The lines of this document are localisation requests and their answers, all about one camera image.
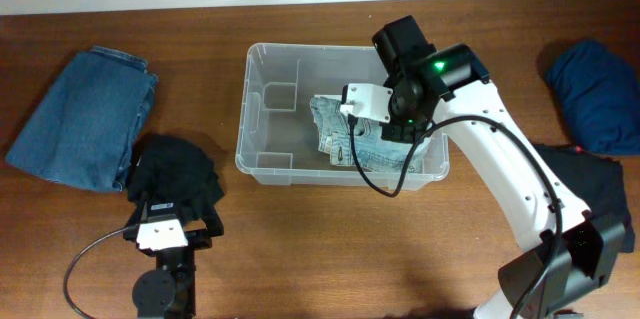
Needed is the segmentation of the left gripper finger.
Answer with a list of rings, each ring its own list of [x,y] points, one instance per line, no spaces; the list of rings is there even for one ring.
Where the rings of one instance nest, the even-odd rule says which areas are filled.
[[[216,211],[215,204],[221,199],[219,195],[199,196],[200,218],[205,223],[206,230],[211,237],[219,237],[224,235],[224,225]]]
[[[146,203],[137,204],[136,208],[133,211],[133,213],[131,214],[131,216],[127,220],[127,222],[125,224],[125,227],[126,228],[135,228],[135,227],[139,226],[141,224],[141,222],[144,221],[144,219],[145,219],[146,207],[147,207]]]

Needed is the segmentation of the light blue jeans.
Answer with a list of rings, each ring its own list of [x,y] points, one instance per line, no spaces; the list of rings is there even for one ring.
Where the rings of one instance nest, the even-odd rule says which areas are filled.
[[[318,151],[329,155],[333,166],[355,165],[351,153],[350,126],[340,110],[340,101],[315,96],[310,110],[318,130]],[[399,173],[412,145],[383,141],[382,127],[374,121],[359,119],[354,127],[356,156],[360,166],[373,172]]]

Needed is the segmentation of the navy blue garment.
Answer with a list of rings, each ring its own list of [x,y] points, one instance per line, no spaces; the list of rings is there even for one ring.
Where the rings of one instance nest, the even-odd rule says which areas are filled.
[[[581,41],[554,60],[544,81],[579,147],[605,155],[639,153],[639,80],[623,58],[595,40]]]

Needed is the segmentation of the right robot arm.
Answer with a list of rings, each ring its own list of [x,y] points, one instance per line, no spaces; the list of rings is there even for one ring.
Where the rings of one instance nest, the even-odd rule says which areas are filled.
[[[437,50],[413,17],[372,38],[388,74],[382,137],[417,145],[438,131],[485,182],[523,253],[498,271],[476,318],[549,318],[609,281],[625,228],[595,214],[549,168],[508,113],[488,70],[465,44]]]

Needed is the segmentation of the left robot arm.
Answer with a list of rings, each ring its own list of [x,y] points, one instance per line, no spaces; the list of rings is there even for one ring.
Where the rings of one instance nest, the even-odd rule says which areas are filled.
[[[224,234],[221,219],[207,199],[136,205],[123,238],[155,260],[132,289],[139,318],[188,319],[196,316],[195,253],[212,247]]]

